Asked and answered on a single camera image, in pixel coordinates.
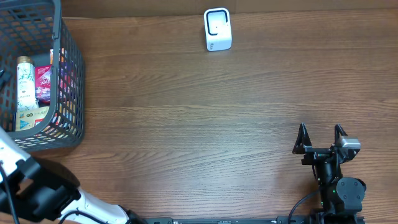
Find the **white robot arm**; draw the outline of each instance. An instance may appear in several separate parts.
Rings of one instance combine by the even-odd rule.
[[[77,178],[64,166],[33,158],[0,128],[0,161],[9,184],[17,216],[32,222],[71,220],[78,223],[126,224],[139,219],[119,205],[108,204],[81,189]],[[26,179],[33,183],[20,191]],[[0,188],[0,209],[10,213],[7,192]]]

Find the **small white box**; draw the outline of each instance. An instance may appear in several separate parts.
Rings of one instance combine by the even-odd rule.
[[[204,15],[207,50],[227,50],[232,46],[231,19],[226,8],[208,9]]]

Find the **basket handle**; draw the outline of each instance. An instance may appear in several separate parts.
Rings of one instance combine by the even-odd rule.
[[[60,0],[52,0],[54,3],[54,25],[52,28],[52,38],[57,40],[60,38],[61,22],[62,22],[62,6]]]

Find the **gray wire basket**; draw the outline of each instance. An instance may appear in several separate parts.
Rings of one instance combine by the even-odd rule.
[[[0,126],[26,151],[69,147],[84,135],[84,60],[62,20],[60,0],[0,0],[0,70],[11,76],[0,92]],[[50,105],[33,128],[15,131],[17,58],[50,64]]]

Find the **red package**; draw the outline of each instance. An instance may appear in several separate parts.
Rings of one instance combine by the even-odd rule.
[[[51,93],[51,65],[35,68],[36,97],[43,103],[50,103]]]
[[[52,65],[45,65],[41,67],[35,68],[35,90],[36,90],[36,98],[43,103],[50,104],[50,94],[51,94],[51,66]],[[63,69],[61,68],[61,74],[64,79],[71,85],[72,87],[73,82],[69,76],[64,77]],[[63,83],[62,80],[59,81],[59,87],[63,88],[65,93],[69,93],[69,86],[66,83]],[[59,91],[60,98],[65,99],[66,96],[64,93]]]

